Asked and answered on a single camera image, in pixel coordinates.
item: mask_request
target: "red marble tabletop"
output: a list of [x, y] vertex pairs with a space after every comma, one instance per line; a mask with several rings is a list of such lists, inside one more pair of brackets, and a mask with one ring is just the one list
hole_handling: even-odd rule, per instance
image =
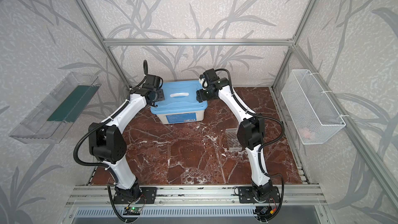
[[[279, 119], [268, 87], [235, 89], [248, 107]], [[149, 106], [132, 119], [123, 137], [127, 162], [140, 184], [251, 184], [246, 151], [228, 151], [225, 129], [236, 128], [236, 118], [222, 100], [208, 104], [203, 121], [164, 125]], [[277, 123], [266, 120], [265, 142], [279, 132]], [[269, 174], [281, 173], [286, 183], [301, 184], [286, 137], [266, 146], [264, 156]], [[101, 167], [91, 183], [104, 185], [111, 180]], [[278, 178], [272, 181], [280, 183]]]

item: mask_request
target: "red wire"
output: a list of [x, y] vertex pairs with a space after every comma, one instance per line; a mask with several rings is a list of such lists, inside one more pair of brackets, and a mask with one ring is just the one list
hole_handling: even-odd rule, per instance
[[274, 204], [275, 204], [275, 208], [276, 208], [276, 203], [275, 203], [275, 200], [273, 199], [273, 197], [271, 197], [272, 198], [272, 200], [274, 201]]

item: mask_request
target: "gray wall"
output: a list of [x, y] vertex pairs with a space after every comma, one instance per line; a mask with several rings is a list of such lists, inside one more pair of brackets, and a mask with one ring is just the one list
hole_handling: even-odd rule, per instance
[[[55, 223], [89, 176], [74, 145], [119, 106], [121, 83], [73, 0], [0, 0], [0, 43], [0, 222]], [[97, 74], [102, 86], [61, 143], [9, 137], [69, 72]], [[93, 160], [87, 144], [80, 156]]]
[[[397, 0], [320, 0], [299, 46], [358, 127], [398, 178]], [[291, 69], [293, 56], [276, 91]], [[283, 112], [289, 119], [286, 108]], [[345, 131], [322, 145], [303, 146], [290, 131], [312, 183], [322, 190], [337, 223], [398, 223], [398, 214]]]
[[[292, 38], [309, 0], [85, 0], [106, 38]], [[132, 84], [150, 71], [165, 81], [232, 70], [235, 85], [271, 85], [286, 47], [114, 47]]]

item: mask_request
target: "green strip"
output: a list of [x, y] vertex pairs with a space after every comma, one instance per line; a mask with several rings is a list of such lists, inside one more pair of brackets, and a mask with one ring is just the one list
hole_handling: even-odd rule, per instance
[[77, 86], [47, 121], [75, 122], [98, 88], [86, 85]]

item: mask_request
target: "clear plastic tray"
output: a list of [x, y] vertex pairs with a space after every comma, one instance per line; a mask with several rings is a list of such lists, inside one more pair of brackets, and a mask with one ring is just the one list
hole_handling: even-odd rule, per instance
[[10, 133], [23, 143], [58, 144], [98, 88], [98, 76], [68, 76]]

